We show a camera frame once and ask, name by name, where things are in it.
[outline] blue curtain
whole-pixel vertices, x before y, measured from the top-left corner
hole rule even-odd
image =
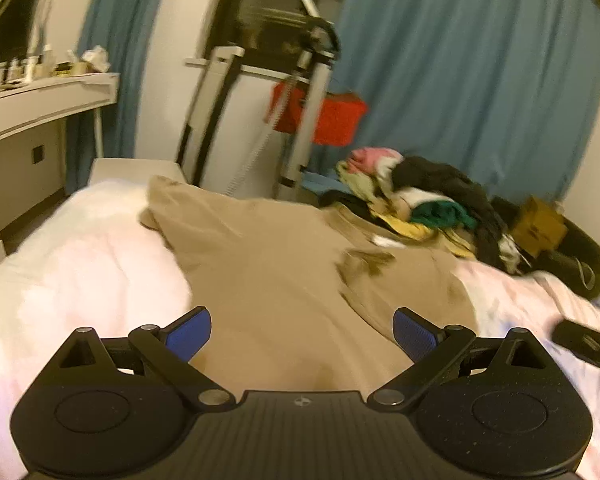
[[[92,0],[77,51],[99,44],[109,51],[110,72],[120,72],[118,103],[102,110],[104,153],[108,157],[134,156],[136,119],[144,62],[160,0]],[[93,113],[68,120],[67,176],[71,193],[87,184],[95,156]]]
[[[516,202],[561,196],[600,102],[598,0],[346,0],[335,91],[370,111],[347,148],[446,162]]]

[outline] wall outlet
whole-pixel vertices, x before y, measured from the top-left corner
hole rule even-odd
[[[45,145],[40,144],[31,150],[31,159],[34,164],[37,164],[45,158]]]

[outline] wooden floor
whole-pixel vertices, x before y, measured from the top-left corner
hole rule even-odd
[[[65,200],[64,189],[59,189],[7,225],[0,231],[4,251],[7,254],[17,251],[20,244],[55,213]]]

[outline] brown box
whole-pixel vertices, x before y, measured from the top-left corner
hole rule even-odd
[[[516,243],[534,258],[541,251],[554,250],[566,234],[562,215],[534,196],[520,208],[520,218],[511,231]]]

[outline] vanity table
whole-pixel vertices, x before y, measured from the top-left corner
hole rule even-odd
[[[104,73],[54,77],[1,91],[0,140],[14,135],[26,135],[27,130],[34,126],[93,110],[96,156],[104,156],[100,109],[116,102],[119,76]],[[0,240],[0,262],[4,257],[4,247]]]

